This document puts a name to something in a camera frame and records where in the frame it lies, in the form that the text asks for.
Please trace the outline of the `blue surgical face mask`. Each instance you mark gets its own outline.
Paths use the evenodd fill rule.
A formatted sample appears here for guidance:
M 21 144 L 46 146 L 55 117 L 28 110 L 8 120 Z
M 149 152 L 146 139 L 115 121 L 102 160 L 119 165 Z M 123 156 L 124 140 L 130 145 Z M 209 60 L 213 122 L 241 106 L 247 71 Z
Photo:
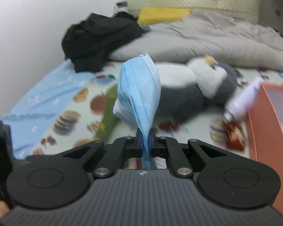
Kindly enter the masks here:
M 118 76 L 118 98 L 113 113 L 142 134 L 142 167 L 156 169 L 150 154 L 149 134 L 159 105 L 161 82 L 157 68 L 145 53 L 121 67 Z

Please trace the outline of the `red brown snack packet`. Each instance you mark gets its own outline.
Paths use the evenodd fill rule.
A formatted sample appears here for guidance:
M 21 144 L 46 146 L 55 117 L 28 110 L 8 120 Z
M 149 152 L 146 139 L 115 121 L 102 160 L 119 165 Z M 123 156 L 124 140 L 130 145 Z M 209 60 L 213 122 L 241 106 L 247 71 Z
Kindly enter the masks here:
M 237 124 L 225 124 L 225 129 L 228 135 L 226 144 L 232 150 L 244 151 L 244 132 Z

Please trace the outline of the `light blue bed sheet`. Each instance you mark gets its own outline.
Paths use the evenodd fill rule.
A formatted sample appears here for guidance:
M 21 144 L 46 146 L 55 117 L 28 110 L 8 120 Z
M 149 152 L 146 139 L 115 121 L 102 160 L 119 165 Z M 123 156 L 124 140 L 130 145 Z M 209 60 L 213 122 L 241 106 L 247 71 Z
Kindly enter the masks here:
M 72 62 L 65 60 L 4 114 L 1 120 L 11 128 L 13 156 L 19 160 L 29 156 L 57 116 L 94 77 L 90 72 L 76 73 Z

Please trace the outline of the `grey white penguin plush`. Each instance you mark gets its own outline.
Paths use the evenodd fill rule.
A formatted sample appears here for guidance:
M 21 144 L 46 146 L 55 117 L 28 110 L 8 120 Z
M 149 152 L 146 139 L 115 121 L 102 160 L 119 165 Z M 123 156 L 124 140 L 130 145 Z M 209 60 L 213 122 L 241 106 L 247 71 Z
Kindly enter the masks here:
M 209 106 L 224 107 L 237 87 L 237 74 L 211 56 L 186 64 L 155 64 L 161 82 L 156 117 L 182 124 Z

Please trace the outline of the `white spray bottle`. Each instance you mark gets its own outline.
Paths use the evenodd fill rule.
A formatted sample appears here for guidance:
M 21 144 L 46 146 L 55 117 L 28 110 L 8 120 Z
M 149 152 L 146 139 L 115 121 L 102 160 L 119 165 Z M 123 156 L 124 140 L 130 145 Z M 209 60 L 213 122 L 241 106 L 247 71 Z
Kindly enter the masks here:
M 223 121 L 226 124 L 239 122 L 246 117 L 258 95 L 261 84 L 264 80 L 261 77 L 255 78 L 247 87 L 236 94 L 225 106 Z

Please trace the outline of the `orange cardboard box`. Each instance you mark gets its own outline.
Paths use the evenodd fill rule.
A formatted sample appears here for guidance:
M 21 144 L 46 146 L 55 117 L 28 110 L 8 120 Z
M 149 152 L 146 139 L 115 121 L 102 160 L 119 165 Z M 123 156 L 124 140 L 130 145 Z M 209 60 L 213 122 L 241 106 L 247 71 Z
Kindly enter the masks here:
M 280 177 L 274 208 L 283 214 L 283 85 L 262 83 L 245 123 L 251 159 L 270 166 Z

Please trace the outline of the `black clothing pile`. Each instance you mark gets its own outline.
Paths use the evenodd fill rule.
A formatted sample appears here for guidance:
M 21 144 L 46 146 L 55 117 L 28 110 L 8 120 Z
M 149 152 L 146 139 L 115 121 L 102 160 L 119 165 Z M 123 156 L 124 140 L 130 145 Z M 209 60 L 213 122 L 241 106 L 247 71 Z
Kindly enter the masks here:
M 76 73 L 97 73 L 103 69 L 111 52 L 149 31 L 127 12 L 114 17 L 91 13 L 84 21 L 68 28 L 61 46 Z

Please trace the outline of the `grey duvet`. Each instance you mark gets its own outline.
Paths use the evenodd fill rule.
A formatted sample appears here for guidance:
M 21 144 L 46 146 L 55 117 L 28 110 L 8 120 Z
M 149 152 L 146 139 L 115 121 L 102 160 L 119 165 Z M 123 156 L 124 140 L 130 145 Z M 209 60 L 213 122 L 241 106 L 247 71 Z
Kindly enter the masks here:
M 213 12 L 150 26 L 146 34 L 114 50 L 108 58 L 125 62 L 144 53 L 154 62 L 185 64 L 208 55 L 230 66 L 283 70 L 283 38 L 273 28 Z

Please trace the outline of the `yellow pillow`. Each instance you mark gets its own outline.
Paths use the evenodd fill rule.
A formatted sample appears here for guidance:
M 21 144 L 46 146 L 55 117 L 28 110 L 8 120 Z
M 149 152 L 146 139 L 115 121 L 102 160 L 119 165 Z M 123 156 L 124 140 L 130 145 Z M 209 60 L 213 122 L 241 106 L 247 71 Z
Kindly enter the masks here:
M 138 24 L 164 24 L 184 19 L 191 14 L 191 9 L 185 8 L 142 8 L 137 23 Z

